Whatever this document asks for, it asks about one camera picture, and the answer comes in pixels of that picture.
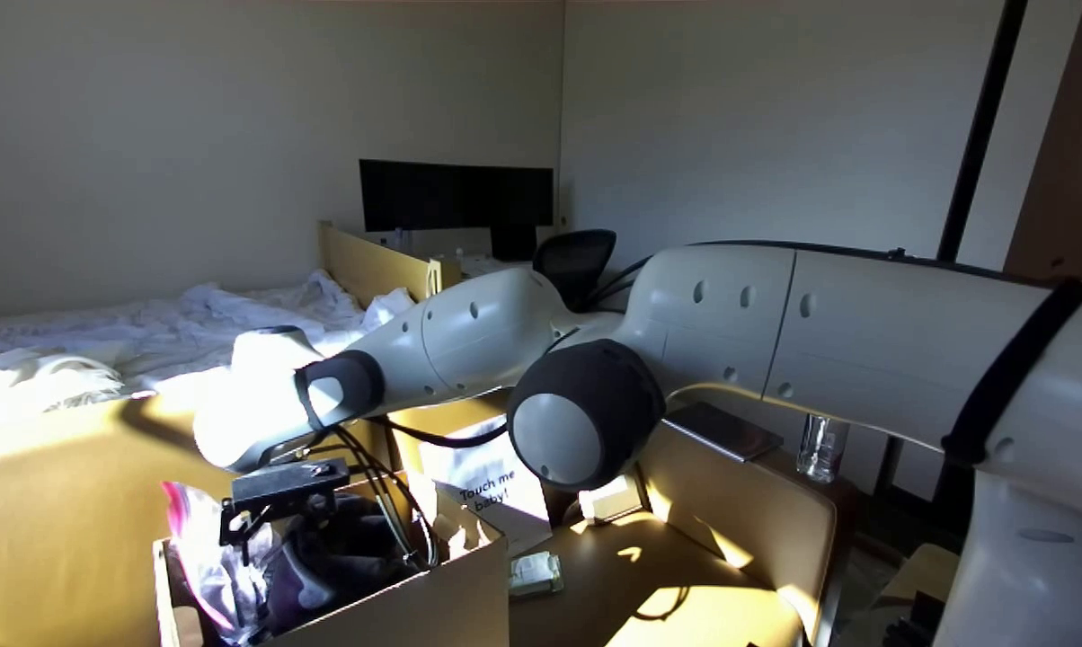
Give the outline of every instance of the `white wall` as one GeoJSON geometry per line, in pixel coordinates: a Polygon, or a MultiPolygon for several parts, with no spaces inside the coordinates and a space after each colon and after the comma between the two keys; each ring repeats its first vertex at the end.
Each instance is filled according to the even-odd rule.
{"type": "Polygon", "coordinates": [[[555,0],[0,5],[0,313],[316,266],[356,158],[557,162],[555,0]]]}
{"type": "MultiPolygon", "coordinates": [[[[1078,5],[1028,12],[987,198],[966,230],[974,260],[1014,230],[1078,5]]],[[[1004,0],[573,0],[567,220],[618,230],[618,264],[725,239],[935,260],[999,12],[1004,0]]],[[[743,415],[790,439],[785,415],[743,415]]],[[[852,432],[847,478],[869,489],[880,451],[880,434],[852,432]]],[[[905,451],[896,487],[930,496],[937,468],[905,451]]]]}

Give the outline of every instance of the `cable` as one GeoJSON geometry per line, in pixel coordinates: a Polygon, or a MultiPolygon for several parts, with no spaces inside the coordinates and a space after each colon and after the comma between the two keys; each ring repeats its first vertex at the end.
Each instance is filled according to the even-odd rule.
{"type": "Polygon", "coordinates": [[[434,530],[433,530],[424,506],[422,506],[418,496],[409,494],[409,487],[405,487],[392,468],[386,468],[374,454],[367,454],[363,442],[359,442],[352,432],[346,432],[346,427],[331,427],[331,432],[346,442],[346,451],[356,456],[356,464],[359,464],[367,487],[376,494],[382,515],[389,518],[398,551],[403,551],[403,554],[412,554],[412,551],[405,545],[403,525],[398,525],[398,518],[397,518],[397,511],[392,511],[392,489],[389,489],[389,481],[398,487],[398,494],[403,494],[403,499],[409,504],[409,511],[412,511],[412,518],[418,518],[418,525],[422,525],[422,536],[424,536],[424,567],[434,567],[434,566],[439,566],[439,536],[434,536],[434,530]]]}
{"type": "Polygon", "coordinates": [[[405,427],[405,426],[397,426],[392,417],[386,417],[389,427],[418,439],[418,442],[427,442],[427,445],[448,445],[448,451],[470,451],[470,445],[487,445],[494,439],[501,439],[506,432],[506,421],[482,432],[482,434],[470,434],[470,439],[448,439],[448,434],[439,434],[439,432],[424,432],[424,427],[405,427]]]}
{"type": "Polygon", "coordinates": [[[647,266],[647,260],[651,257],[645,257],[645,260],[637,260],[631,266],[626,266],[626,271],[618,271],[616,277],[606,277],[605,283],[598,283],[593,291],[590,291],[590,307],[600,307],[600,302],[606,302],[612,296],[618,296],[618,291],[628,291],[631,289],[631,275],[639,275],[645,266],[647,266]]]}

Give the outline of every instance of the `black monitor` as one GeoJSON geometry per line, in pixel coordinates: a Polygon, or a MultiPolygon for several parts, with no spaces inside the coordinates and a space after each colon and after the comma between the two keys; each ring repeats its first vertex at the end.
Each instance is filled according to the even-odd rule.
{"type": "Polygon", "coordinates": [[[359,158],[367,230],[487,226],[495,260],[531,260],[555,222],[555,168],[359,158]]]}

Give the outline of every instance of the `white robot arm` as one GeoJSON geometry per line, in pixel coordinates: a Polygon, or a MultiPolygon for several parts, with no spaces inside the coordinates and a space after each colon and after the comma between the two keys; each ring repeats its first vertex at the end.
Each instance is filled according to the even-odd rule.
{"type": "MultiPolygon", "coordinates": [[[[510,384],[522,460],[587,489],[637,456],[677,387],[730,381],[941,451],[1042,300],[902,260],[701,245],[653,257],[626,318],[575,318],[542,277],[503,271],[427,300],[346,356],[262,372],[266,396],[217,400],[198,442],[213,464],[250,472],[328,426],[510,384]]],[[[980,434],[937,642],[1082,642],[1082,308],[980,434]]]]}

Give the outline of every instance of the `cardboard box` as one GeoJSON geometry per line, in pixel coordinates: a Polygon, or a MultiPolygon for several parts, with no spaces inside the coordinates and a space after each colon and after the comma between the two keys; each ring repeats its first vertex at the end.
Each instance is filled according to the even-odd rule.
{"type": "Polygon", "coordinates": [[[637,460],[651,511],[555,532],[561,587],[510,608],[510,647],[828,642],[839,504],[724,442],[663,426],[637,460]]]}
{"type": "MultiPolygon", "coordinates": [[[[270,642],[434,642],[434,647],[503,647],[510,642],[506,551],[503,536],[463,506],[461,494],[412,478],[412,496],[448,556],[369,598],[336,608],[270,642]]],[[[200,647],[206,616],[195,608],[177,551],[155,543],[157,632],[164,647],[200,647]]]]}

